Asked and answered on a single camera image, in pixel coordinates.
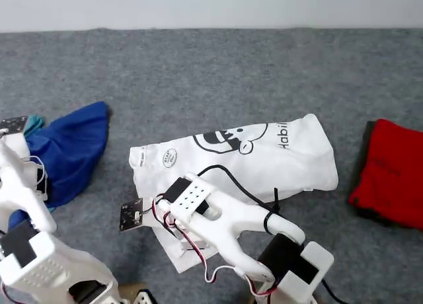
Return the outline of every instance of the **white plastic bracket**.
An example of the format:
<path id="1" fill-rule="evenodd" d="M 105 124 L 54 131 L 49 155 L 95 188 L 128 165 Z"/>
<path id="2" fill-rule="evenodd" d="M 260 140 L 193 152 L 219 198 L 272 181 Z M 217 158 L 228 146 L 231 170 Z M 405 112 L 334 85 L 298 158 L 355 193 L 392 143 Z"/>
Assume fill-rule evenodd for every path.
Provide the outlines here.
<path id="1" fill-rule="evenodd" d="M 199 177 L 171 204 L 171 214 L 183 223 L 189 223 L 198 206 L 215 190 L 215 187 Z"/>

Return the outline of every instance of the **white wall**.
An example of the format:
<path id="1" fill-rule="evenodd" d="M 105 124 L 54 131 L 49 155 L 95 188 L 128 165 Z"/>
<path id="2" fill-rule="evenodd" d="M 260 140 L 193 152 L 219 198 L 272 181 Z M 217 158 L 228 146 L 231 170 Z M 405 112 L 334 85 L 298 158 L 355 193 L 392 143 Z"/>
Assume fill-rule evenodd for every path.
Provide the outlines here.
<path id="1" fill-rule="evenodd" d="M 421 27 L 423 0 L 0 0 L 0 32 Z"/>

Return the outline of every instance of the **black cable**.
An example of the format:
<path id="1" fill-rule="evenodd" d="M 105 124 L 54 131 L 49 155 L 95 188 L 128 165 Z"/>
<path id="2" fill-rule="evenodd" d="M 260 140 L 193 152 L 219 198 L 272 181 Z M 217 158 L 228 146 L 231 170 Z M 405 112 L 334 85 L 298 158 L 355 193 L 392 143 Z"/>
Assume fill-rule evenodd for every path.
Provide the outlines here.
<path id="1" fill-rule="evenodd" d="M 267 228 L 267 221 L 269 219 L 269 217 L 275 213 L 276 215 L 279 215 L 280 217 L 283 217 L 280 213 L 280 206 L 279 206 L 279 195 L 278 195 L 278 189 L 275 188 L 274 189 L 274 196 L 275 196 L 275 204 L 273 206 L 273 208 L 268 207 L 265 203 L 263 203 L 261 200 L 259 200 L 256 196 L 252 195 L 248 190 L 246 190 L 245 188 L 243 188 L 243 186 L 241 184 L 239 184 L 239 182 L 237 181 L 237 179 L 232 175 L 231 172 L 229 172 L 229 170 L 224 167 L 223 165 L 220 164 L 216 164 L 216 165 L 210 165 L 209 167 L 206 167 L 204 170 L 202 170 L 201 172 L 199 172 L 197 175 L 198 176 L 202 176 L 205 172 L 210 171 L 212 169 L 221 169 L 223 172 L 225 172 L 227 174 L 227 176 L 232 180 L 232 182 L 237 186 L 237 188 L 239 188 L 239 190 L 244 193 L 245 195 L 247 195 L 249 198 L 251 198 L 252 200 L 254 200 L 260 207 L 263 207 L 264 209 L 267 209 L 269 211 L 269 213 L 266 215 L 266 217 L 264 218 L 263 221 L 263 226 L 264 226 L 264 230 L 266 230 L 267 233 L 271 234 L 268 231 Z M 327 284 L 325 279 L 322 279 L 322 284 L 325 287 L 325 289 L 328 291 L 329 295 L 339 304 L 348 304 L 347 302 L 344 302 L 343 300 L 339 299 L 330 289 L 329 285 Z M 267 298 L 267 302 L 268 304 L 270 303 L 270 295 Z"/>
<path id="2" fill-rule="evenodd" d="M 327 284 L 325 279 L 322 279 L 322 284 L 325 287 L 325 289 L 328 291 L 329 295 L 339 304 L 348 304 L 347 302 L 344 302 L 343 300 L 339 299 L 330 289 L 329 285 Z"/>
<path id="3" fill-rule="evenodd" d="M 279 215 L 280 217 L 283 217 L 282 215 L 280 215 L 278 213 L 279 210 L 279 196 L 278 196 L 278 189 L 275 188 L 274 189 L 274 195 L 275 195 L 275 204 L 273 206 L 273 208 L 270 208 L 269 206 L 267 206 L 264 202 L 262 202 L 261 200 L 259 200 L 256 196 L 252 195 L 248 190 L 246 190 L 241 184 L 239 184 L 238 180 L 232 175 L 232 173 L 223 165 L 220 164 L 216 164 L 216 165 L 210 165 L 209 167 L 206 167 L 204 170 L 202 170 L 201 172 L 199 172 L 197 175 L 198 176 L 202 176 L 205 172 L 210 171 L 212 169 L 221 169 L 223 172 L 226 173 L 226 175 L 232 180 L 232 182 L 237 186 L 237 188 L 244 193 L 245 195 L 247 195 L 250 199 L 254 200 L 260 207 L 266 209 L 269 211 L 269 213 L 266 215 L 266 217 L 263 219 L 263 227 L 264 230 L 271 235 L 272 233 L 269 232 L 269 229 L 267 227 L 267 222 L 270 218 L 270 216 L 272 214 L 276 214 Z"/>
<path id="4" fill-rule="evenodd" d="M 229 172 L 229 170 L 226 167 L 224 167 L 223 165 L 220 165 L 220 164 L 210 165 L 209 167 L 206 167 L 204 170 L 202 170 L 201 172 L 199 172 L 197 175 L 198 176 L 202 176 L 205 172 L 210 171 L 212 169 L 221 169 L 223 172 L 225 172 L 227 174 L 227 176 L 232 180 L 232 182 L 237 186 L 237 188 L 239 188 L 239 190 L 242 193 L 244 193 L 245 195 L 247 195 L 250 199 L 254 200 L 260 207 L 263 207 L 264 209 L 267 209 L 268 211 L 272 211 L 272 208 L 268 207 L 264 202 L 262 202 L 261 200 L 259 200 L 256 196 L 252 195 L 241 184 L 239 184 L 239 182 L 232 175 L 232 173 Z"/>

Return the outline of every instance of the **teal cloth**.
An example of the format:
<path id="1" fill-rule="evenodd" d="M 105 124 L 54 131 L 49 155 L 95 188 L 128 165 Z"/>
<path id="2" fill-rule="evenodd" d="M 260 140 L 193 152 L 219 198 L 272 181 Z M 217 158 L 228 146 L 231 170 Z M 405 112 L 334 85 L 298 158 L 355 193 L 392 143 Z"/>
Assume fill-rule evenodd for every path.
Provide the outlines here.
<path id="1" fill-rule="evenodd" d="M 45 120 L 41 116 L 37 116 L 36 114 L 31 114 L 26 121 L 24 136 L 28 137 L 33 134 L 36 130 L 43 127 Z"/>

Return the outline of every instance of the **printed logo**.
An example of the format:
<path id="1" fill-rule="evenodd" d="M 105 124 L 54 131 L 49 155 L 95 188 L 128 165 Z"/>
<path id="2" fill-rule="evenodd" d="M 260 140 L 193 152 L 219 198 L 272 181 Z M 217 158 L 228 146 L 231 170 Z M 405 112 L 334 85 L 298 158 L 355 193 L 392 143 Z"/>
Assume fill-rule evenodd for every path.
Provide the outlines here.
<path id="1" fill-rule="evenodd" d="M 178 159 L 178 153 L 175 149 L 169 149 L 163 155 L 163 165 L 167 168 L 172 167 Z"/>
<path id="2" fill-rule="evenodd" d="M 278 122 L 280 128 L 277 136 L 280 138 L 278 145 L 281 149 L 289 150 L 289 139 L 288 139 L 288 124 L 286 122 Z"/>
<path id="3" fill-rule="evenodd" d="M 209 152 L 222 154 L 238 151 L 240 154 L 249 154 L 254 147 L 254 141 L 264 135 L 267 126 L 268 124 L 254 124 L 193 135 L 193 138 L 199 147 Z"/>

